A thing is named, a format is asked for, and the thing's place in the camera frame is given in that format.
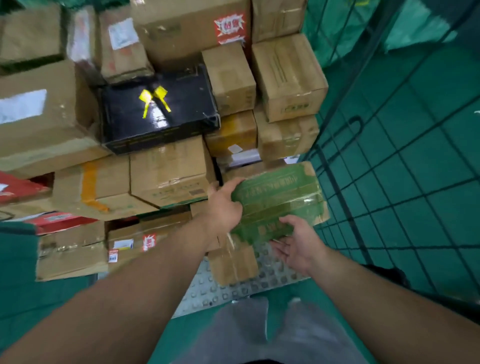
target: metal grating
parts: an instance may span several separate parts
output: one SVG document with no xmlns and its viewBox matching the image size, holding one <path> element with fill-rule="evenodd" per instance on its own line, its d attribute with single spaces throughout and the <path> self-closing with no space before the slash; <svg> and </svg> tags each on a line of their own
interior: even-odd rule
<svg viewBox="0 0 480 364">
<path fill-rule="evenodd" d="M 322 27 L 328 1 L 310 1 L 306 21 L 319 19 L 307 35 L 314 51 L 325 38 L 332 60 L 359 1 L 349 1 L 336 39 Z M 403 1 L 378 9 L 351 53 L 324 69 L 320 135 L 303 158 L 331 211 L 317 229 L 327 245 L 359 263 L 398 267 L 419 291 L 470 301 L 480 298 L 480 72 L 471 50 L 443 41 L 462 33 L 478 3 L 438 42 L 388 54 L 381 42 Z"/>
</svg>

